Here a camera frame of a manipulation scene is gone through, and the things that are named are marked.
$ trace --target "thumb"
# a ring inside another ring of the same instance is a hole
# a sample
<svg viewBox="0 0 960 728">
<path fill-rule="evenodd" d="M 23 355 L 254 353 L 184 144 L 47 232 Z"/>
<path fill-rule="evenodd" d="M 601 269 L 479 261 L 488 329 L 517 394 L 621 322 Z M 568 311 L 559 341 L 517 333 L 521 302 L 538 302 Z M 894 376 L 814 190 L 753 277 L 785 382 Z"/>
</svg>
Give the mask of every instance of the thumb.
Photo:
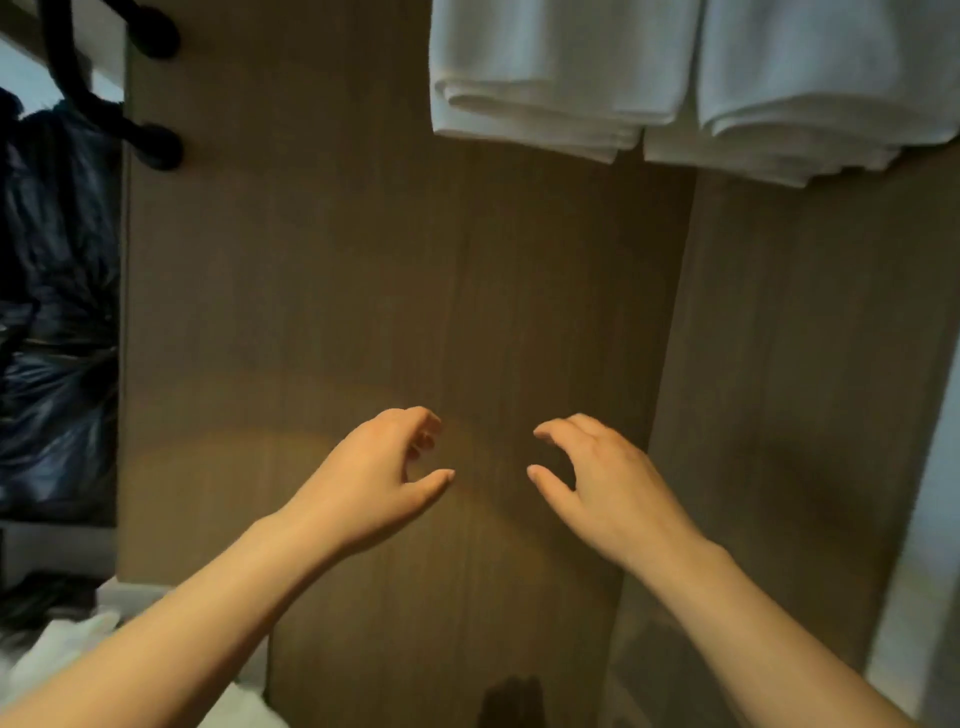
<svg viewBox="0 0 960 728">
<path fill-rule="evenodd" d="M 543 465 L 531 465 L 527 476 L 534 481 L 543 499 L 578 536 L 582 535 L 584 524 L 583 503 L 580 496 Z"/>
<path fill-rule="evenodd" d="M 407 483 L 404 490 L 409 492 L 411 510 L 419 514 L 433 505 L 444 494 L 454 475 L 456 471 L 439 470 Z"/>
</svg>

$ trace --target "closet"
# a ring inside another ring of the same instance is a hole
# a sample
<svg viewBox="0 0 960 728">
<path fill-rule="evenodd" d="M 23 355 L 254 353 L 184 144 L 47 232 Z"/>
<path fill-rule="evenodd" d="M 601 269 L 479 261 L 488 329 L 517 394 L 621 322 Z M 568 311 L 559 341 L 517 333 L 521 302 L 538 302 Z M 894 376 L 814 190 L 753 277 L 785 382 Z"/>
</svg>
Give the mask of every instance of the closet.
<svg viewBox="0 0 960 728">
<path fill-rule="evenodd" d="M 130 55 L 127 113 L 185 158 L 127 162 L 122 580 L 178 583 L 422 403 L 456 485 L 284 617 L 277 711 L 472 726 L 520 677 L 549 728 L 720 724 L 672 625 L 641 639 L 656 606 L 525 477 L 567 473 L 530 432 L 585 411 L 862 666 L 956 338 L 956 149 L 799 192 L 438 138 L 429 0 L 156 4 L 182 48 Z"/>
<path fill-rule="evenodd" d="M 594 721 L 622 577 L 525 475 L 539 422 L 646 442 L 695 175 L 431 133 L 429 2 L 163 2 L 128 113 L 181 169 L 128 168 L 119 577 L 176 584 L 350 429 L 427 404 L 456 487 L 337 567 L 272 638 L 294 726 L 469 726 L 536 678 Z"/>
</svg>

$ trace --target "wrist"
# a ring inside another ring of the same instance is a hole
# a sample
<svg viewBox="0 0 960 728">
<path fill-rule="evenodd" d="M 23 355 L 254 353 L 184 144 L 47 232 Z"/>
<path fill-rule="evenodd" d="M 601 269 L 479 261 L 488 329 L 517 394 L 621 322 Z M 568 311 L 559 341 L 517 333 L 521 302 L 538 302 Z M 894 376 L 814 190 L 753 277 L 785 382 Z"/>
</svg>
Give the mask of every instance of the wrist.
<svg viewBox="0 0 960 728">
<path fill-rule="evenodd" d="M 296 569 L 319 573 L 333 566 L 339 547 L 330 537 L 331 530 L 318 525 L 318 519 L 306 519 L 281 508 L 251 526 L 277 553 Z"/>
<path fill-rule="evenodd" d="M 732 558 L 722 546 L 697 533 L 671 545 L 663 558 L 633 559 L 629 571 L 672 608 L 700 598 L 709 581 L 729 564 Z"/>
</svg>

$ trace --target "white towel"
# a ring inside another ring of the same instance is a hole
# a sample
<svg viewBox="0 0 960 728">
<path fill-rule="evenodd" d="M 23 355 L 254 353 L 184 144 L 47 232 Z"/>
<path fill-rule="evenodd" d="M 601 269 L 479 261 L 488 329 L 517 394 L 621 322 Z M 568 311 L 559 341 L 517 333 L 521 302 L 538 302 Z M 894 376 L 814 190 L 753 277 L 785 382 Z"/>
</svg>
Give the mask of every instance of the white towel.
<svg viewBox="0 0 960 728">
<path fill-rule="evenodd" d="M 694 107 L 691 100 L 673 124 L 647 129 L 644 158 L 804 187 L 811 178 L 839 172 L 845 166 L 881 171 L 899 153 L 897 147 L 784 124 L 734 128 L 712 136 L 700 129 Z"/>
<path fill-rule="evenodd" d="M 699 50 L 713 135 L 788 124 L 893 146 L 960 129 L 957 0 L 709 0 Z"/>
<path fill-rule="evenodd" d="M 612 161 L 686 94 L 700 0 L 434 0 L 434 131 Z"/>
</svg>

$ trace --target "left hand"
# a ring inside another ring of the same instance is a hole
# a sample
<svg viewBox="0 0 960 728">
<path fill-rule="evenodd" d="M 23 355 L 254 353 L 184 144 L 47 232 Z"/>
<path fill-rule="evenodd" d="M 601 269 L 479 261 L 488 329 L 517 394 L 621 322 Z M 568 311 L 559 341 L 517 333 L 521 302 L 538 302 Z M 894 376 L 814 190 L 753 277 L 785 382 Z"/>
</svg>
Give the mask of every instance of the left hand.
<svg viewBox="0 0 960 728">
<path fill-rule="evenodd" d="M 454 471 L 436 470 L 407 482 L 407 463 L 432 449 L 440 430 L 440 418 L 426 407 L 381 412 L 344 438 L 278 515 L 315 534 L 336 556 L 379 544 L 453 480 Z"/>
</svg>

